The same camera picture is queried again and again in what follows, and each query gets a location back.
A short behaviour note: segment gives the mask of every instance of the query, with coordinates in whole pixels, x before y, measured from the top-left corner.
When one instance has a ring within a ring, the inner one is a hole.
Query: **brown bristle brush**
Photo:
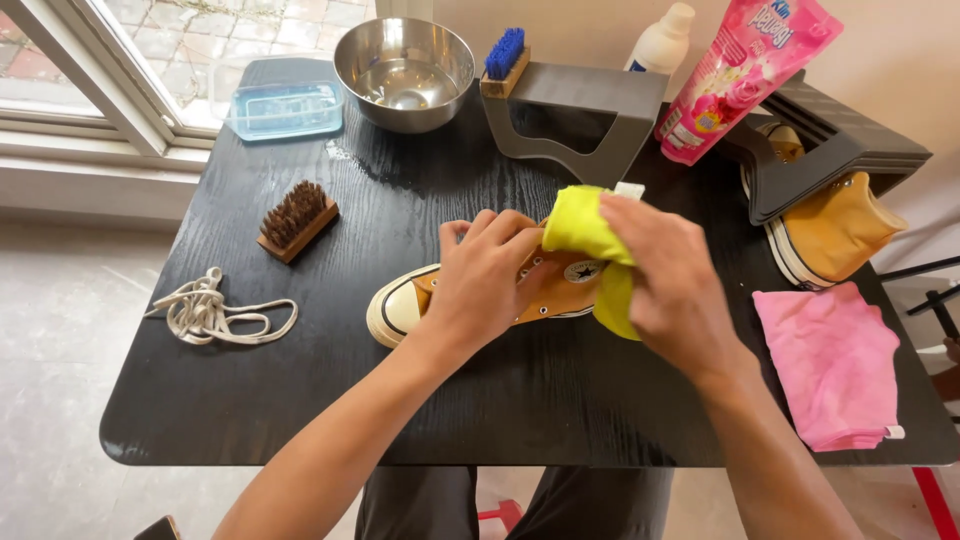
[[[289,264],[303,246],[337,215],[337,204],[319,184],[301,181],[267,212],[256,243]]]

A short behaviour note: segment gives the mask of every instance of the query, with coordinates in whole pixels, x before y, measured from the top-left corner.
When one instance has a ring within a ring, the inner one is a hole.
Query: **converse logo patch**
[[[571,283],[582,283],[600,275],[602,260],[581,260],[566,267],[564,277]]]

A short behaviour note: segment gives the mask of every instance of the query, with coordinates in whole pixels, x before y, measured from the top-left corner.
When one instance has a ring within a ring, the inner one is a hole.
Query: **white plastic bottle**
[[[680,2],[647,27],[636,41],[633,54],[624,66],[626,71],[654,71],[671,75],[684,61],[690,48],[690,24],[693,8]]]

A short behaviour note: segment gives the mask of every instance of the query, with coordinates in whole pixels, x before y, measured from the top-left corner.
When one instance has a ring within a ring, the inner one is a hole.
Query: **stainless steel bowl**
[[[450,121],[473,83],[473,54],[443,26],[411,18],[369,20],[333,53],[340,82],[368,120],[421,134]]]

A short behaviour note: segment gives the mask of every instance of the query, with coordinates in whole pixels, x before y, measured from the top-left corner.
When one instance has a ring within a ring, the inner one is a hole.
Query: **white rubber toe cap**
[[[383,301],[383,315],[388,326],[396,331],[409,333],[420,321],[420,304],[417,288],[407,281]]]

